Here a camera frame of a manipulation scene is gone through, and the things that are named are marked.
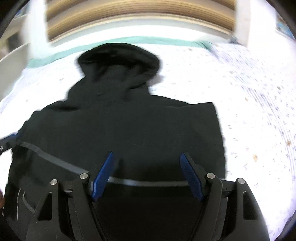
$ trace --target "black hoodie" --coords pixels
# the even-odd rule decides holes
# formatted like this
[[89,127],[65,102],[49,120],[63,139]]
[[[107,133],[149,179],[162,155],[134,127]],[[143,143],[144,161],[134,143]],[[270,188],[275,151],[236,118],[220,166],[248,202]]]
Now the black hoodie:
[[[112,176],[121,179],[184,181],[179,164],[184,151],[207,172],[225,177],[213,104],[150,95],[147,81],[159,69],[155,55],[110,43],[83,53],[78,63],[85,77],[69,90],[67,100],[34,112],[18,132],[21,141],[88,171],[112,151],[119,159]],[[52,179],[75,177],[34,150],[13,149],[9,183],[25,190],[33,207]]]

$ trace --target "teal sheet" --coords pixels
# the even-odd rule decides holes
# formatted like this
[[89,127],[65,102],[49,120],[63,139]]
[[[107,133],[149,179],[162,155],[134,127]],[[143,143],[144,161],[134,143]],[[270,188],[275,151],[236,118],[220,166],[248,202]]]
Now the teal sheet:
[[92,43],[89,45],[78,46],[69,50],[65,50],[65,51],[53,54],[43,59],[31,59],[27,65],[27,68],[41,67],[41,66],[50,64],[55,60],[67,57],[70,54],[77,53],[80,51],[86,51],[105,43],[175,45],[175,46],[200,47],[208,50],[210,50],[212,45],[210,42],[207,42],[207,41],[193,42],[193,41],[186,41],[186,40],[180,40],[180,39],[144,37],[144,36],[124,37],[124,38],[105,40],[97,43]]

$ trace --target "metal screw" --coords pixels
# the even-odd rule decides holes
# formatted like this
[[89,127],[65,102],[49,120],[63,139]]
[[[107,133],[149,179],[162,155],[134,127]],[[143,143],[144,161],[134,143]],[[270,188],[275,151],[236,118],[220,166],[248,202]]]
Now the metal screw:
[[215,174],[213,174],[213,173],[208,173],[208,174],[207,174],[207,177],[208,177],[209,179],[214,179],[214,178],[215,178]]
[[240,184],[244,184],[244,183],[245,183],[245,180],[242,179],[242,178],[239,178],[237,181],[238,181]]
[[88,177],[88,174],[87,173],[80,174],[80,178],[81,179],[86,179],[87,177]]
[[51,185],[56,185],[56,184],[57,184],[57,179],[52,179],[52,180],[50,181],[50,184],[51,184]]

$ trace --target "speckled blanket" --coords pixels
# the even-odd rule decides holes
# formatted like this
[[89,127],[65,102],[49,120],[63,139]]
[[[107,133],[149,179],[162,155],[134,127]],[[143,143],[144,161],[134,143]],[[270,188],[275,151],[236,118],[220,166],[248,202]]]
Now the speckled blanket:
[[[245,47],[202,48],[138,44],[161,59],[149,90],[196,104],[213,102],[226,150],[226,179],[246,180],[266,219],[271,240],[282,231],[295,203],[296,81]],[[24,69],[13,91],[0,103],[0,137],[18,131],[35,110],[67,96],[83,74],[69,55],[35,69]],[[4,191],[11,152],[0,157]]]

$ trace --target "white wall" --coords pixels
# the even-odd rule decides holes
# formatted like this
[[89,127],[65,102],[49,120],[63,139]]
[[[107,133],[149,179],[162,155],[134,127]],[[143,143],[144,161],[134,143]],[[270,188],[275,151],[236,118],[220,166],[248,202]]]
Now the white wall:
[[237,0],[235,35],[251,52],[296,75],[296,41],[276,30],[276,10],[265,0]]
[[22,28],[22,37],[29,44],[28,59],[45,58],[52,54],[45,17],[45,0],[30,0],[27,18]]
[[45,58],[76,46],[120,37],[153,36],[211,42],[226,42],[228,38],[226,33],[195,23],[151,18],[94,25],[52,44],[46,33],[45,11],[46,0],[30,0],[28,17],[22,29],[25,42],[30,43],[29,59]]
[[248,48],[281,68],[295,68],[296,42],[276,31],[276,10],[265,0],[251,0]]

